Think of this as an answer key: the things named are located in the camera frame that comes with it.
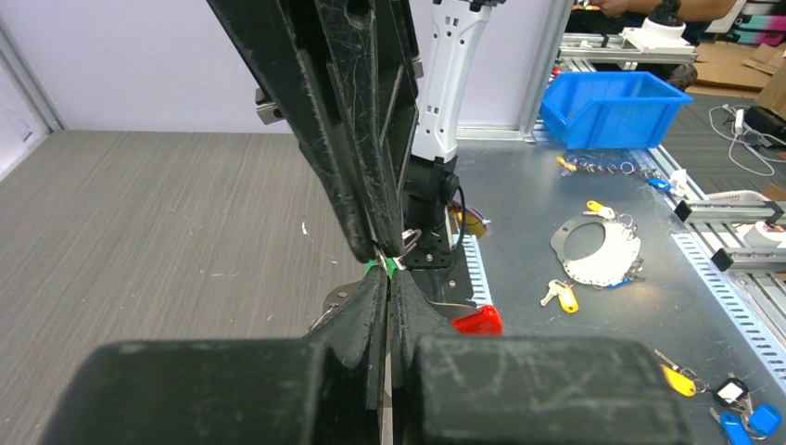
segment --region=green tag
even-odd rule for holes
[[[385,262],[387,263],[387,278],[392,280],[393,279],[393,272],[396,269],[398,269],[399,266],[396,265],[396,262],[393,261],[392,258],[385,258]],[[369,262],[367,262],[365,270],[363,271],[363,273],[368,273],[368,271],[370,271],[372,267],[378,266],[378,265],[379,265],[379,261],[369,261]]]

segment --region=person's hand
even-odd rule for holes
[[[617,17],[630,9],[630,0],[589,0],[589,3],[599,7],[606,17]]]

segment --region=metal table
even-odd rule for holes
[[[640,178],[621,174],[561,177],[554,158],[562,153],[561,146],[548,142],[527,149],[462,147],[458,169],[467,204],[478,207],[491,220],[479,246],[490,294],[506,323],[506,334],[638,340],[692,368],[711,387],[732,372],[748,384],[754,404],[766,401],[786,410],[781,384],[760,360],[762,355],[750,346],[752,334],[741,332],[740,320],[731,321],[729,313],[734,312],[724,310],[703,279],[706,276],[697,273],[712,275],[703,266],[700,270],[694,267],[703,253],[691,246],[689,229],[672,216],[664,196]],[[634,217],[646,280],[614,290],[577,285],[580,309],[572,315],[564,313],[555,301],[541,308],[539,300],[549,281],[565,278],[549,240],[556,228],[585,209],[589,199]],[[580,230],[569,239],[576,258],[601,244],[602,229],[592,229]],[[683,254],[685,243],[693,262]],[[751,326],[758,324],[751,321]],[[780,350],[778,344],[756,346]],[[720,426],[708,413],[715,405],[710,394],[682,398],[682,402],[697,444],[726,443]],[[764,443],[784,442],[786,428]]]

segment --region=gray carpet floor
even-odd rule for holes
[[[769,178],[746,172],[729,160],[730,142],[718,136],[710,127],[707,116],[710,108],[723,104],[750,106],[753,103],[753,100],[697,95],[692,104],[682,108],[671,125],[663,145],[679,165],[688,169],[688,174],[705,193],[729,190],[761,191],[770,182],[786,188],[786,163],[772,163],[776,172]],[[728,113],[719,110],[714,116],[716,126],[720,126]],[[728,124],[724,126],[727,131],[729,128]],[[764,154],[775,158],[772,152]],[[767,168],[742,146],[735,147],[732,156],[742,165],[759,172],[767,172]]]
[[[299,337],[362,275],[289,135],[56,133],[0,206],[3,444],[103,343]]]

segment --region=red object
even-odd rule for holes
[[[480,312],[451,321],[453,327],[466,336],[501,336],[502,318],[497,308],[483,306],[477,309]]]

